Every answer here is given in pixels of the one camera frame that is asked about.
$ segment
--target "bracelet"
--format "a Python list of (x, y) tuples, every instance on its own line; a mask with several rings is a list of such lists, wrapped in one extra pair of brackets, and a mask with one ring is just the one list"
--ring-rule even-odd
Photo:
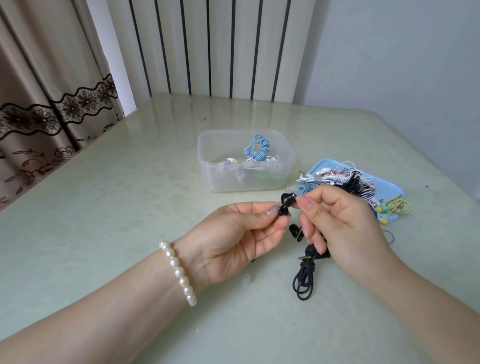
[(180, 267), (180, 261), (175, 256), (175, 251), (171, 248), (171, 245), (166, 240), (160, 243), (160, 249), (165, 252), (165, 255), (170, 259), (170, 265), (175, 268), (175, 276), (180, 280), (180, 286), (183, 288), (183, 293), (187, 297), (188, 304), (195, 306), (197, 304), (197, 297), (193, 293), (193, 288), (189, 284), (188, 277), (185, 275), (185, 270)]

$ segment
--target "person's right hand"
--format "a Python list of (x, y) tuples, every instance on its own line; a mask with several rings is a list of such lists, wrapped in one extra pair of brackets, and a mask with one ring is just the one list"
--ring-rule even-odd
[(307, 244), (320, 253), (328, 245), (332, 258), (360, 285), (374, 284), (401, 263), (365, 200), (323, 184), (298, 196), (297, 205)]

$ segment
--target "fingernail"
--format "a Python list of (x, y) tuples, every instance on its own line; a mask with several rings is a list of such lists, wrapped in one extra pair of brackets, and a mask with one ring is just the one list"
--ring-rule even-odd
[(276, 214), (276, 213), (278, 213), (279, 209), (280, 209), (280, 205), (272, 206), (271, 208), (269, 208), (267, 210), (267, 214), (268, 215)]
[(297, 197), (297, 204), (304, 208), (305, 210), (310, 210), (313, 205), (313, 201), (308, 198), (307, 196), (298, 196)]

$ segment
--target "table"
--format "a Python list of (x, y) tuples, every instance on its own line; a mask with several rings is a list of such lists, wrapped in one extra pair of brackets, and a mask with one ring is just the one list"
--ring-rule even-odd
[[(100, 287), (215, 208), (278, 200), (281, 190), (202, 186), (198, 134), (245, 128), (287, 137), (298, 155), (287, 185), (320, 158), (353, 160), (400, 185), (413, 210), (389, 226), (393, 249), (480, 310), (480, 206), (377, 114), (158, 94), (0, 213), (0, 339)], [(245, 269), (249, 286), (239, 276), (204, 291), (137, 362), (430, 363), (332, 260), (319, 262), (313, 296), (299, 301), (291, 282), (303, 248), (287, 233)]]

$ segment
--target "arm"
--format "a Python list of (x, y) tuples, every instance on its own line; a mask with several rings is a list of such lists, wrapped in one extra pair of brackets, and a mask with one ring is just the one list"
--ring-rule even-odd
[[(172, 245), (195, 294), (236, 274), (281, 240), (275, 203), (224, 206)], [(130, 363), (186, 306), (158, 250), (111, 282), (0, 342), (0, 364)]]
[(480, 363), (480, 315), (408, 268), (392, 251), (367, 203), (321, 185), (297, 198), (307, 243), (390, 309), (438, 363)]

